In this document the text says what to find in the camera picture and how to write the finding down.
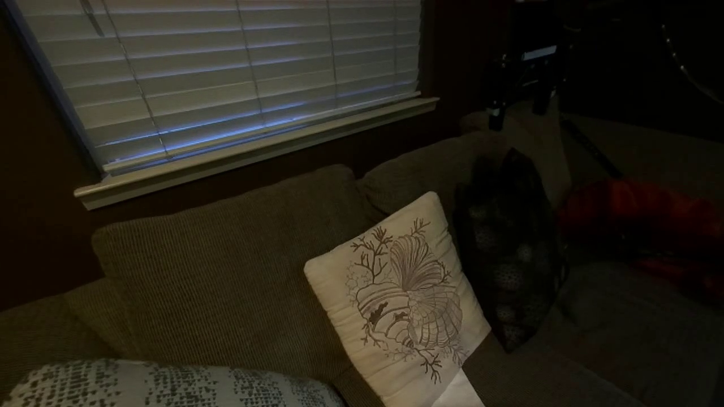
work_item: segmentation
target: dark wall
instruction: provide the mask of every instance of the dark wall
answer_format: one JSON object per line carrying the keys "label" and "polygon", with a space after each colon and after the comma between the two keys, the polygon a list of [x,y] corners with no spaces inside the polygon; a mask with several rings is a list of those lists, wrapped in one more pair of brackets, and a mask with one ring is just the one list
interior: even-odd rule
{"label": "dark wall", "polygon": [[91,181],[71,131],[0,21],[0,309],[100,275],[91,234],[104,224],[183,210],[331,162],[358,173],[401,152],[454,136],[476,106],[478,74],[502,39],[504,0],[426,1],[423,89],[434,112],[280,155],[212,178],[87,213],[73,190]]}

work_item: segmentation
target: window blinds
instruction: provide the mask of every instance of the window blinds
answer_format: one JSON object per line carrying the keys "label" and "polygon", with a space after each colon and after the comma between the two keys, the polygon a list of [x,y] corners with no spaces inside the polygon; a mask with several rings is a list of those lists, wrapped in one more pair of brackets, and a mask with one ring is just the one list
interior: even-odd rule
{"label": "window blinds", "polygon": [[17,0],[124,173],[416,95],[419,0]]}

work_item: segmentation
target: white embroidered pillow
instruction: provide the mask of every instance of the white embroidered pillow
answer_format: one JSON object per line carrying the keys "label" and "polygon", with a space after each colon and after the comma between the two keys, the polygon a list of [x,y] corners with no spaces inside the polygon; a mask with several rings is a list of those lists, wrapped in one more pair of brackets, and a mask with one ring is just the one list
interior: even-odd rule
{"label": "white embroidered pillow", "polygon": [[385,405],[434,405],[488,333],[434,191],[309,260],[306,275]]}

